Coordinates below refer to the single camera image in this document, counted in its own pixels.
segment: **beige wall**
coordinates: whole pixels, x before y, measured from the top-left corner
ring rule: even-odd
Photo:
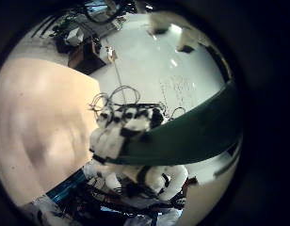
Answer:
[[[88,103],[98,82],[45,60],[18,58],[0,72],[0,178],[18,205],[47,192],[90,159],[96,126]]]

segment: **dark green board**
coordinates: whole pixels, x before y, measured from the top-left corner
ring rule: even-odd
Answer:
[[[117,159],[125,165],[168,166],[199,162],[232,147],[242,133],[240,103],[233,81],[210,99],[125,144]]]

